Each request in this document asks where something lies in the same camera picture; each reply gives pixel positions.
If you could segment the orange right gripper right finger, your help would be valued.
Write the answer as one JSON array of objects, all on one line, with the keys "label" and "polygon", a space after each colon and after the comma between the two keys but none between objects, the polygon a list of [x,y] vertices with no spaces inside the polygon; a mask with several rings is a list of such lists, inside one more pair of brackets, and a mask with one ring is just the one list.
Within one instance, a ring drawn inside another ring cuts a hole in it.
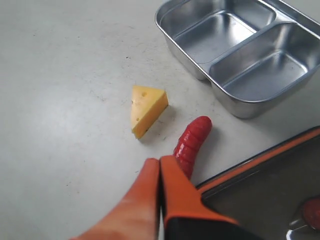
[{"label": "orange right gripper right finger", "polygon": [[207,208],[172,156],[160,159],[165,240],[260,240],[234,219]]}]

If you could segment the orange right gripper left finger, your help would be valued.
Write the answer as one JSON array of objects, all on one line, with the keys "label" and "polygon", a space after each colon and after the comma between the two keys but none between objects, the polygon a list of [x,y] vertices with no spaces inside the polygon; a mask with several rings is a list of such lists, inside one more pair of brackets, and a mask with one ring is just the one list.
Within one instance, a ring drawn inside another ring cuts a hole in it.
[{"label": "orange right gripper left finger", "polygon": [[160,225],[160,162],[145,160],[136,180],[118,204],[74,240],[156,240]]}]

